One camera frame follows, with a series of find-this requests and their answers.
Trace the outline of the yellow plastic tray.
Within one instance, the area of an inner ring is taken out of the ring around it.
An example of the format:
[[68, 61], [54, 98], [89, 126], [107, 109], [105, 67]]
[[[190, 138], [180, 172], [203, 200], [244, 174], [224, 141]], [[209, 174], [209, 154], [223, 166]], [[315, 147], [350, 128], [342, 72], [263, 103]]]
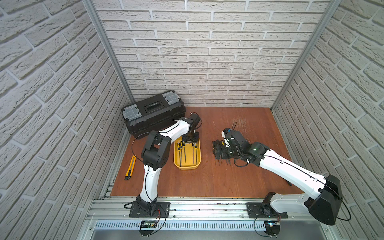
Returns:
[[175, 141], [174, 164], [180, 170], [194, 170], [202, 162], [200, 142], [186, 143], [182, 137]]

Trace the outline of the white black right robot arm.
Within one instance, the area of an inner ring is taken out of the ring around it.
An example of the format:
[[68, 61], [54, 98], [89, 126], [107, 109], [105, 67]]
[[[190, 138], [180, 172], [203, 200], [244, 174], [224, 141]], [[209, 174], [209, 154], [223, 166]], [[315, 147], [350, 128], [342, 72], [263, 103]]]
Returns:
[[302, 194], [282, 195], [270, 192], [258, 206], [258, 214], [275, 217], [283, 213], [309, 214], [319, 222], [333, 226], [343, 201], [340, 180], [306, 170], [277, 154], [267, 146], [247, 141], [216, 140], [213, 153], [217, 159], [242, 160], [268, 170], [302, 190]]

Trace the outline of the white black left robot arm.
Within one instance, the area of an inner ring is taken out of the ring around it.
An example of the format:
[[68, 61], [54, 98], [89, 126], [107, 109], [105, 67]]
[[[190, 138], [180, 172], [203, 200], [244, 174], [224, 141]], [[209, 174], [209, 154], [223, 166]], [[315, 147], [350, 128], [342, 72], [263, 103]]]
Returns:
[[193, 132], [201, 118], [192, 113], [188, 118], [182, 117], [177, 122], [159, 132], [150, 132], [142, 151], [145, 177], [143, 189], [137, 196], [139, 206], [149, 214], [157, 209], [158, 182], [162, 167], [167, 163], [171, 144], [179, 137]]

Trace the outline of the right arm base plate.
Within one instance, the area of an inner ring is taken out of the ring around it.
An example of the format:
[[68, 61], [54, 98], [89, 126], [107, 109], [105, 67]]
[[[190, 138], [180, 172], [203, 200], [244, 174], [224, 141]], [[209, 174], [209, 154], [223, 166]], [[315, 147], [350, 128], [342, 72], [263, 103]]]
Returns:
[[287, 212], [278, 213], [276, 212], [269, 204], [265, 203], [246, 203], [246, 207], [248, 210], [249, 218], [252, 219], [260, 219], [260, 218], [271, 218], [277, 219], [281, 217], [282, 219], [287, 219]]

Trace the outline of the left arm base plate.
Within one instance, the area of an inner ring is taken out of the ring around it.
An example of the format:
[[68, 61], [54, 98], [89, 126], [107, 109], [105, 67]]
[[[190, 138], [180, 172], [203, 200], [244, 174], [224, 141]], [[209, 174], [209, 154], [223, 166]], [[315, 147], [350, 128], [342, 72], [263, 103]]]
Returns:
[[135, 201], [131, 205], [130, 218], [155, 218], [161, 215], [163, 218], [169, 217], [170, 202], [156, 202], [153, 204], [140, 205]]

